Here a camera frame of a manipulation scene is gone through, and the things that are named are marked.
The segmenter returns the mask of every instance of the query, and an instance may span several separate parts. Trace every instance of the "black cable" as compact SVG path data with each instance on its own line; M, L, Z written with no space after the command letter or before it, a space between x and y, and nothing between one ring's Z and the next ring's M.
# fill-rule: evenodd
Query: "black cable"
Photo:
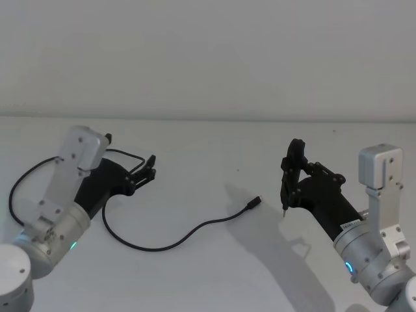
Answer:
M143 159L142 157L139 157L137 155L133 155L130 153L127 153L125 151L120 151L118 149L106 149L106 151L113 151L116 153L121 153L123 155L126 156L130 156L132 158L136 158L141 160L141 163L134 167L130 173L134 172L135 170L137 170L138 168L140 168L141 166L143 166L143 164L146 163L146 160ZM34 172L36 169L38 169L39 167L41 167L44 164L47 164L51 161L53 161L55 158L57 157L52 157L52 158L48 158L45 159L44 161L39 162L38 164L34 165L32 168L30 168L29 170L27 170L13 185L12 189L10 190L10 194L8 197L8 210L10 211L10 214L12 216L12 218L21 226L24 226L24 223L16 216L16 214L14 213L14 208L13 208L13 196L14 193L17 189L17 187L20 185L20 183L32 172ZM138 183L138 185L136 186L136 189L138 189L139 187L141 187L142 185L145 185L147 182L143 181L142 183ZM200 228L202 228L203 226L207 226L209 224L215 224L215 223L220 223L220 222L227 222L230 220L235 219L236 217L242 215L243 213L245 213L246 211L253 209L255 207L257 207L259 204L261 203L261 198L259 196L255 197L254 199L252 199L244 209L240 210L239 212L237 212L236 214L229 216L227 218L222 218L222 219L216 219L216 220L210 220L210 221L206 221L204 223L201 223L200 225L198 225L197 227L195 227L192 231L190 231L188 234L186 234L181 240L175 242L172 245L166 246L166 247L162 247L162 248L146 248L146 247L140 247L134 244L131 244L130 242L127 242L126 240L122 239L121 237L119 237L117 234L115 234L115 232L110 228L109 223L107 222L107 218L105 216L105 205L102 208L102 217L103 217L103 223L105 228L107 229L107 231L120 243L122 243L123 245L130 247L132 249L136 249L136 250L141 250L143 252L164 252L167 250L170 250L172 248L175 248L177 246L179 246L180 244L182 244L183 242L185 242L192 234L194 234L197 230L199 230Z
M185 242L192 234L194 234L197 230L199 230L203 226L207 226L209 224L220 223L220 222L227 222L227 221L233 220L236 217L238 217L238 216L242 215L243 213L245 213L247 210L250 210L250 209L253 209L253 208L257 207L260 203L261 203L261 198L260 198L260 196L258 196L256 198L254 198L252 201L250 201L243 210L240 210L236 214L233 214L232 216L229 216L227 218L216 219L216 220L211 220L211 221L206 221L204 223L201 223L200 225L198 225L197 227L195 227L192 231L190 231L188 234L186 234L181 240L175 242L172 245L169 245L169 246L166 246L166 247L162 247L162 248L146 248L146 247L140 247L140 246L131 244L130 242L127 242L126 240L123 240L120 236L118 236L117 234L115 234L115 232L113 232L113 230L110 228L110 226L109 226L109 224L107 222L107 218L105 216L105 206L102 208L102 216L103 216L104 226L107 229L107 231L111 234L111 236L113 236L117 241L119 241L123 245L125 245L127 247L130 247L132 249L140 250L142 252L165 252L165 251L167 251L169 249L178 247L180 244L182 244L183 242Z
M14 213L13 210L13 195L14 192L16 191L17 187L19 186L19 184L32 172L34 172L37 168L43 166L44 164L47 164L51 161L53 161L56 157L52 157L52 158L48 158L45 159L44 161L39 162L38 164L34 165L32 168L30 168L29 170L27 170L17 181L16 183L13 185L12 189L10 190L10 194L8 195L8 210L10 211L10 214L12 216L12 218L21 226L25 226L25 224L23 223L23 221L21 221L18 216L16 216L16 214Z
M115 152L115 153L120 153L135 159L140 160L140 164L135 166L134 170L136 170L137 168L140 168L141 166L144 165L144 163L146 162L146 160L143 157L134 155L134 154L130 154L126 151L121 151L119 149L114 149L114 148L107 148L105 151L111 151L111 152ZM29 170L27 170L13 185L12 189L10 190L10 194L8 195L8 210L10 211L10 215L12 216L12 218L21 226L25 226L25 224L23 223L22 220L19 219L19 217L15 214L14 212L14 208L13 208L13 196L14 193L17 189L17 187L20 185L20 183L32 172L34 172L36 169L38 169L39 167L43 166L44 164L50 163L51 161L53 161L55 158L57 158L57 156L55 157L51 157L48 159L45 159L44 161L39 162L38 164L34 165L32 168L30 168Z

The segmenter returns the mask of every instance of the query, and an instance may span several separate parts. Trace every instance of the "metal bracket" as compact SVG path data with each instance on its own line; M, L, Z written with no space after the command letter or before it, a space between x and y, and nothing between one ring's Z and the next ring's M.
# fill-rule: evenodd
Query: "metal bracket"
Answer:
M55 159L55 171L44 198L39 201L38 215L27 222L31 237L44 242L55 224L68 214L85 177L97 168L109 145L107 137L85 126L72 127Z
M365 209L359 212L359 215L363 218L363 220L366 220L369 218L369 210Z
M375 243L389 259L410 258L410 247L399 225L403 151L389 144L359 153L359 182L367 186L369 225Z

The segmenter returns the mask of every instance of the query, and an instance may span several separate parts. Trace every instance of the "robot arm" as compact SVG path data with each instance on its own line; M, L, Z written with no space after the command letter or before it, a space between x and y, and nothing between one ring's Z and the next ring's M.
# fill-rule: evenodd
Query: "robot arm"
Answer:
M131 196L155 177L152 156L137 173L102 159L111 135L72 127L55 158L55 171L37 215L13 244L0 244L0 311L27 312L32 280L48 275L89 228L91 219L117 194Z
M415 273L406 265L410 247L398 224L402 150L387 144L359 154L359 181L367 186L370 207L358 213L341 194L345 178L319 162L308 163L305 143L293 140L282 160L284 213L301 207L312 213L333 241L351 274L389 312L416 311ZM309 177L299 181L300 171Z

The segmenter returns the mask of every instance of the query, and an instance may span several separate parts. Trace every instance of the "silver cylinder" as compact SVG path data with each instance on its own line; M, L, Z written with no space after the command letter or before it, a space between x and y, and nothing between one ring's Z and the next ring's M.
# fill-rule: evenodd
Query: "silver cylinder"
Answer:
M17 246L0 245L0 311L28 312L33 300L28 255Z
M29 255L33 279L39 279L50 272L59 261L75 246L78 239L90 227L90 217L74 203L69 213L57 224L45 242L39 242L23 230L13 242Z
M366 221L344 230L334 240L334 248L352 275L371 298L388 306L415 274L403 259L386 259L374 243Z
M385 312L416 311L416 278L411 278L406 288L393 300Z

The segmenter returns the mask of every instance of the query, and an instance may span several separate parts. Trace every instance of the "white wall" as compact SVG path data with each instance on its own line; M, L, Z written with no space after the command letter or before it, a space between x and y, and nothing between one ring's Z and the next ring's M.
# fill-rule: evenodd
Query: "white wall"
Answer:
M0 114L416 120L414 0L2 0Z

